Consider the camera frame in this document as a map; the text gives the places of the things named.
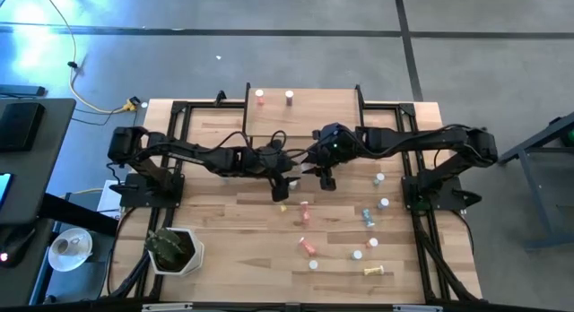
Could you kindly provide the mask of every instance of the blue object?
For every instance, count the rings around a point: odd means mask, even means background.
[[[369,209],[362,210],[362,218],[365,220],[367,227],[372,227],[375,225],[375,222],[373,222],[373,218],[370,216]]]
[[[0,174],[0,210],[4,204],[4,199],[8,194],[8,189],[10,188],[10,182],[12,182],[13,175],[10,173]]]

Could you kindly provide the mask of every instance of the gray floor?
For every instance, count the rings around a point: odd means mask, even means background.
[[[198,29],[398,30],[395,0],[55,0],[74,25]],[[573,31],[574,0],[404,0],[411,30]],[[45,0],[7,0],[2,22],[60,24]],[[401,39],[77,37],[84,76],[76,85],[102,108],[125,99],[240,98],[264,87],[343,88],[368,100],[413,100]],[[39,30],[0,34],[0,82],[41,84],[71,97],[70,38]],[[425,101],[445,123],[487,126],[500,152],[574,109],[574,40],[414,39]],[[76,114],[103,121],[105,117]],[[138,115],[141,123],[144,113]],[[115,126],[72,123],[48,190],[103,185]],[[497,303],[572,310],[574,247],[527,253],[540,225],[517,162],[473,169],[466,188],[483,195],[469,210],[483,296]]]

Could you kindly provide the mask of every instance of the wooden board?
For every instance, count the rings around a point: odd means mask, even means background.
[[[165,132],[171,102],[151,100],[144,126]],[[441,126],[436,103],[415,103],[415,108],[419,129]],[[187,139],[203,146],[215,146],[228,134],[241,129],[242,118],[242,110],[195,109]],[[308,117],[304,125],[323,124],[328,123],[315,123],[313,117]],[[366,112],[365,124],[396,128],[395,117],[384,111]],[[269,131],[279,128],[284,129],[276,126]],[[269,136],[255,137],[254,145],[268,141]],[[308,137],[290,137],[287,148],[306,147],[310,143]],[[243,140],[235,136],[225,146],[242,144]],[[434,154],[424,153],[427,167],[432,167]],[[438,163],[448,156],[448,152],[441,152]],[[381,186],[374,187],[372,179],[380,171],[387,178]],[[404,172],[398,156],[358,159],[337,167],[334,192],[320,190],[317,178],[304,176],[284,202],[287,212],[281,212],[271,201],[266,180],[224,180],[189,163],[184,164],[183,173],[186,175],[184,199],[173,225],[196,232],[205,245],[205,260],[203,268],[196,273],[183,278],[166,277],[162,300],[423,302],[413,226],[409,213],[403,209],[399,179]],[[390,207],[379,211],[376,204],[383,196],[390,200]],[[311,222],[307,227],[300,222],[300,201],[310,203]],[[363,208],[371,210],[376,223],[372,229],[365,227],[361,217]],[[121,283],[142,254],[148,219],[149,210],[138,209],[121,230],[112,268],[112,288]],[[480,297],[465,225],[451,212],[437,212],[437,223],[446,261],[467,289]],[[317,248],[316,271],[310,271],[309,258],[298,246],[303,236]],[[364,243],[371,237],[377,238],[380,245],[367,249]],[[350,259],[356,249],[363,252],[361,261]],[[384,275],[362,275],[363,268],[380,264],[385,266]],[[430,271],[433,289],[439,294],[432,264]],[[146,292],[151,287],[152,275],[151,270]]]
[[[264,92],[263,105],[255,91]],[[293,106],[285,107],[285,92],[293,91]],[[282,129],[289,136],[311,136],[315,129],[339,122],[353,129],[359,124],[359,103],[355,89],[269,89],[251,88],[248,98],[246,133],[271,136]]]

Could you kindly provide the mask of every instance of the pink object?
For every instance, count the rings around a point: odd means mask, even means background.
[[[307,251],[307,254],[309,254],[309,256],[313,256],[314,254],[316,254],[317,250],[315,250],[315,248],[311,246],[311,244],[307,240],[305,240],[305,237],[301,237],[299,243],[303,246],[303,248],[305,248],[305,251]]]
[[[303,212],[302,214],[303,223],[309,224],[309,221],[311,220],[311,215],[309,214],[309,202],[303,201],[302,203],[300,203],[300,205],[301,210]]]

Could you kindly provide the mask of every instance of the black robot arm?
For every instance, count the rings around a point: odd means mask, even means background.
[[[148,143],[143,148],[142,137],[145,135],[148,136]],[[282,175],[297,163],[281,150],[278,140],[257,149],[250,144],[208,149],[162,133],[148,132],[143,127],[118,127],[114,130],[108,152],[114,164],[132,167],[146,179],[147,186],[156,195],[180,194],[180,177],[174,177],[168,169],[156,166],[150,158],[157,155],[202,165],[221,177],[267,178],[271,182],[274,201],[286,199],[289,196],[289,182],[297,179],[284,178]],[[114,188],[122,193],[130,186]]]
[[[471,167],[489,167],[498,159],[494,137],[482,129],[462,125],[444,126],[433,131],[399,133],[389,128],[355,127],[352,132],[346,126],[334,123],[313,132],[316,143],[309,147],[309,155],[303,161],[315,164],[304,173],[321,177],[321,188],[335,190],[331,168],[356,158],[381,159],[398,152],[452,150],[457,154],[435,169],[424,169],[416,178],[404,177],[403,187],[407,205],[428,204],[434,195],[442,192],[445,185],[460,188],[457,176]],[[480,201],[480,196],[460,191],[465,206]],[[444,209],[454,209],[448,204]]]

